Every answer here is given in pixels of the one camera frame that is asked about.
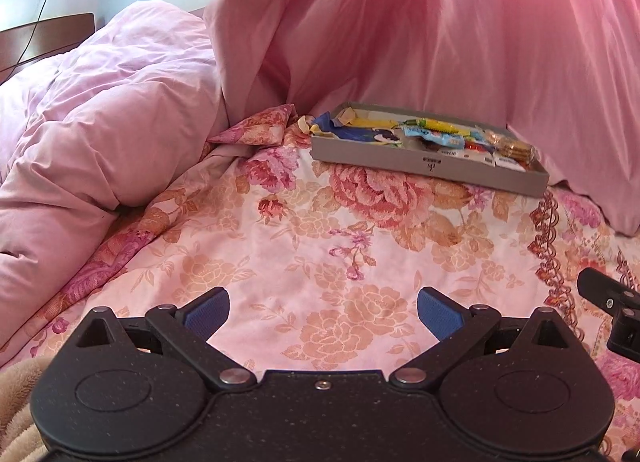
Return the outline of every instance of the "pink blanket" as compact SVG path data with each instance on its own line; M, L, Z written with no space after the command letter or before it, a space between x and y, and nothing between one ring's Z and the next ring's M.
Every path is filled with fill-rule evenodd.
M139 2L0 86L0 349L226 128L202 20Z
M205 20L232 123L353 100L509 125L640 225L640 0L216 0Z

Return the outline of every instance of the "beige fleece blanket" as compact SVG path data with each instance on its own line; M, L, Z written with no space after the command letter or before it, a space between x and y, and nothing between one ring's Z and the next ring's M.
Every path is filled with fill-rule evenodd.
M0 462L36 462L47 453L29 397L50 358L27 359L0 373Z

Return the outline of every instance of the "pink rose pattern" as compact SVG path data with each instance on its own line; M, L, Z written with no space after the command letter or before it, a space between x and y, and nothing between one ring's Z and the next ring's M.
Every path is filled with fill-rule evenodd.
M240 166L249 184L259 185L270 193L294 189L298 169L298 151L294 148L269 148L256 153Z
M610 350L604 350L596 360L598 368L607 379L616 400L640 398L640 365Z
M351 240L350 246L333 247L329 249L332 257L344 258L348 262L346 275L354 282L364 280L362 268L365 265L375 266L376 260L369 254L369 246L375 226L367 226L360 222L346 229L332 229L329 235L338 235Z
M380 228L421 222L434 200L427 177L396 171L335 165L329 183L341 205Z
M556 191L556 195L571 218L576 219L583 226L595 229L602 222L600 210L586 197L562 189Z
M147 231L133 231L126 235L121 249L111 264L90 259L82 269L60 290L70 301L79 301L97 287L103 286L119 272L144 246L156 238Z
M55 322L53 323L51 330L55 333L55 334L62 334L64 332L66 332L66 328L69 326L69 322L64 319L63 317L59 317L57 320L55 320Z
M210 138L209 143L239 143L257 146L280 144L284 137L287 121L295 115L296 109L292 104L269 108L243 119L220 135Z

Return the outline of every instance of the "floral pattern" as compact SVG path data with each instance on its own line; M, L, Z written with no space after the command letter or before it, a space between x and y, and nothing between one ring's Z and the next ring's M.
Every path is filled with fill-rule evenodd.
M640 374L606 349L610 317L580 299L575 281L594 267L636 290L640 239L616 235L589 200L559 189L534 200L314 161L308 121L285 106L213 139L146 209L122 215L23 327L15 360L54 354L94 306L139 316L222 285L232 308L210 341L256 374L389 373L434 344L415 308L433 285L503 315L558 309L616 395L602 451L618 460L638 440ZM262 148L251 156L249 145Z
M298 168L295 149L280 147L261 150L252 159L242 163L240 172L249 184L261 186L271 193L295 189L293 172Z
M427 178L382 169L332 165L329 185L338 203L383 229L420 221L434 200Z

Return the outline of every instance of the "blue snack package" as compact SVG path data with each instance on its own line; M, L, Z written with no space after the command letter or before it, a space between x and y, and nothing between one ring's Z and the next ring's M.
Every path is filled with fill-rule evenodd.
M407 137L421 137L425 141L431 141L443 147L458 150L462 150L465 147L465 138L462 135L444 134L435 130L414 126L403 126L402 130Z

